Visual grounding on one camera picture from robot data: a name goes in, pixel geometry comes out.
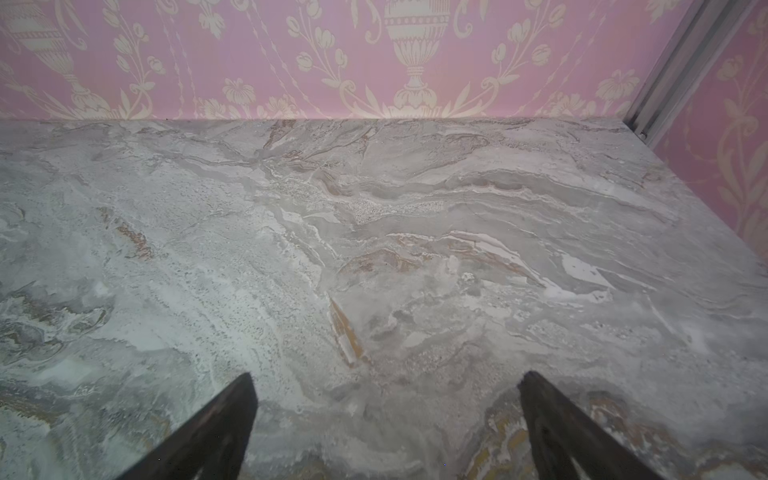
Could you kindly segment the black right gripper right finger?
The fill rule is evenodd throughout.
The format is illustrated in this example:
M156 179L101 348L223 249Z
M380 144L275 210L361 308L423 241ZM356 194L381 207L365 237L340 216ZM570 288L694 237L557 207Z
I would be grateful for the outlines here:
M518 390L539 478L660 477L540 373L526 372Z

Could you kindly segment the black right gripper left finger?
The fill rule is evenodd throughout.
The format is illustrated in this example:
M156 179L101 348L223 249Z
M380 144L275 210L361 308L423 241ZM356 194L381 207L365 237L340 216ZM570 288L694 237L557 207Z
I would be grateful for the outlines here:
M236 479L257 409L252 377L243 373L119 477Z

